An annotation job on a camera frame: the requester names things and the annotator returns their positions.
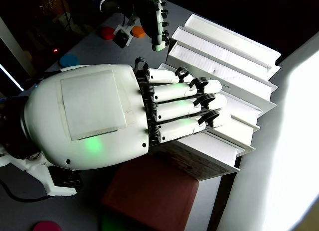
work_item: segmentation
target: pink round object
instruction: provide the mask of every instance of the pink round object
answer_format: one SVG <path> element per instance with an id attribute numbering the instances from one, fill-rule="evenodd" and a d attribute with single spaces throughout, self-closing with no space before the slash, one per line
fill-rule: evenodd
<path id="1" fill-rule="evenodd" d="M 55 222 L 41 221 L 35 225 L 33 231 L 62 231 L 62 229 Z"/>

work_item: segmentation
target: gray table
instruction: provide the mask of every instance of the gray table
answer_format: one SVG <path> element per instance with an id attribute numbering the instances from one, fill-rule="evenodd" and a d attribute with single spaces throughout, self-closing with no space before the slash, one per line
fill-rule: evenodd
<path id="1" fill-rule="evenodd" d="M 191 12 L 167 3 L 169 10 L 167 30 L 170 35 L 179 25 L 184 25 Z M 123 16 L 115 14 L 102 26 L 116 28 L 122 23 Z M 102 63 L 130 64 L 134 66 L 137 57 L 147 59 L 150 67 L 157 68 L 165 62 L 168 48 L 161 52 L 152 51 L 151 39 L 134 38 L 129 47 L 121 49 L 113 41 L 103 40 L 97 31 L 90 33 L 68 53 L 76 55 L 80 64 L 94 65 Z M 53 64 L 48 71 L 61 67 Z M 83 171 L 81 176 L 84 187 L 74 197 L 53 197 L 48 200 L 24 204 L 11 200 L 0 187 L 0 230 L 29 231 L 38 221 L 51 220 L 61 225 L 64 231 L 99 230 L 98 200 L 106 190 L 115 167 Z M 12 165 L 0 168 L 0 179 L 4 180 L 13 193 L 24 198 L 36 198 L 45 195 L 43 186 L 23 171 Z M 216 198 L 220 177 L 201 181 L 195 202 L 186 226 L 187 231 L 205 231 Z"/>

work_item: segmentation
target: orange block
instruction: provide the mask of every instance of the orange block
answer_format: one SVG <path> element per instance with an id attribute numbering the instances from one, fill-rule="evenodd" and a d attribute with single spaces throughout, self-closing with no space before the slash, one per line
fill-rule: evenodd
<path id="1" fill-rule="evenodd" d="M 134 26 L 132 29 L 132 35 L 136 38 L 143 38 L 145 36 L 145 32 L 142 27 Z"/>

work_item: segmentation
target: row of books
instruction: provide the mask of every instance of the row of books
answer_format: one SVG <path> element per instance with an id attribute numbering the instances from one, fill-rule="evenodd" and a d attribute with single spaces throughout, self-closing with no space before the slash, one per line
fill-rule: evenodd
<path id="1" fill-rule="evenodd" d="M 194 14 L 177 28 L 172 41 L 166 64 L 159 68 L 175 71 L 183 66 L 194 77 L 219 80 L 232 117 L 174 145 L 214 163 L 214 172 L 193 175 L 199 180 L 236 172 L 236 157 L 255 150 L 251 142 L 260 129 L 257 119 L 276 106 L 270 97 L 278 87 L 268 80 L 280 69 L 275 65 L 280 53 Z"/>

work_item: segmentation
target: blue object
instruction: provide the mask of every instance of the blue object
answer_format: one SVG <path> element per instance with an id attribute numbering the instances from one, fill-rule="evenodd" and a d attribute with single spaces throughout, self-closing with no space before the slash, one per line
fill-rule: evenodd
<path id="1" fill-rule="evenodd" d="M 73 54 L 64 55 L 60 58 L 59 63 L 63 68 L 80 65 L 78 58 Z"/>

